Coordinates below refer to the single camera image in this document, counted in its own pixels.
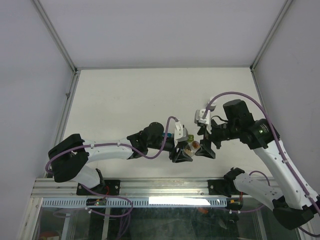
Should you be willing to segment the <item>clear glass pill bottle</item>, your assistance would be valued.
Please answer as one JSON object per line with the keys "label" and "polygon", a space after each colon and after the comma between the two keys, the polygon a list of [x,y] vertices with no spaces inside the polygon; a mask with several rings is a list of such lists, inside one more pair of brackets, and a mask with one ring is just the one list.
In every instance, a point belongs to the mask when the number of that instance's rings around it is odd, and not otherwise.
{"label": "clear glass pill bottle", "polygon": [[200,148],[201,148],[200,143],[198,141],[194,140],[192,142],[189,142],[183,148],[183,151],[187,156],[193,157]]}

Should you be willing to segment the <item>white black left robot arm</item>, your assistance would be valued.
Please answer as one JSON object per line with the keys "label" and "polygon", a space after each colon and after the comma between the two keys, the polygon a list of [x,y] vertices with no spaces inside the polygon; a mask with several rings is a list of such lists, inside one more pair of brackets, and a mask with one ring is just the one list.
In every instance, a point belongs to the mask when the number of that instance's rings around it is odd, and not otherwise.
{"label": "white black left robot arm", "polygon": [[150,149],[167,152],[173,163],[191,162],[192,157],[184,150],[188,145],[188,132],[179,122],[175,125],[178,129],[171,134],[165,132],[161,123],[152,122],[135,134],[109,142],[84,140],[80,134],[72,134],[49,150],[45,170],[57,183],[74,181],[93,194],[100,194],[105,188],[104,178],[101,171],[90,168],[89,163],[147,158]]}

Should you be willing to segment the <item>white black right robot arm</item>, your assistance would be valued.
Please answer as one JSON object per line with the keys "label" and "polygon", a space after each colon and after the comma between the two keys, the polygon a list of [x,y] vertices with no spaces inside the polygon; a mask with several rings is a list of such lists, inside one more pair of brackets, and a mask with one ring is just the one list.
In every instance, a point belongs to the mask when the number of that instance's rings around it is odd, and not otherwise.
{"label": "white black right robot arm", "polygon": [[263,161],[278,186],[261,183],[244,170],[233,167],[222,180],[213,184],[213,190],[226,197],[237,192],[252,196],[268,207],[288,230],[299,228],[313,219],[320,207],[320,196],[285,153],[279,134],[272,130],[265,118],[255,120],[243,100],[229,101],[223,105],[223,110],[227,120],[222,124],[217,124],[204,109],[195,112],[194,122],[200,128],[197,134],[203,136],[201,150],[196,154],[213,158],[212,144],[219,149],[223,141],[238,139]]}

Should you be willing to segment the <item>weekly pill organizer strip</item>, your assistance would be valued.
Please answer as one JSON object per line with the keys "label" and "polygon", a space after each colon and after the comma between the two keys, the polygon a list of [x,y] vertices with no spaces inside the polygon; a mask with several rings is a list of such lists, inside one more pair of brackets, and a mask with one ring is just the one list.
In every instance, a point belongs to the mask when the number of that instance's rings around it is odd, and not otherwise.
{"label": "weekly pill organizer strip", "polygon": [[189,142],[192,142],[195,137],[193,134],[182,134],[182,135],[175,135],[174,133],[167,133],[166,134],[167,138],[173,138],[173,139],[176,139],[176,140],[181,140],[181,141],[189,141]]}

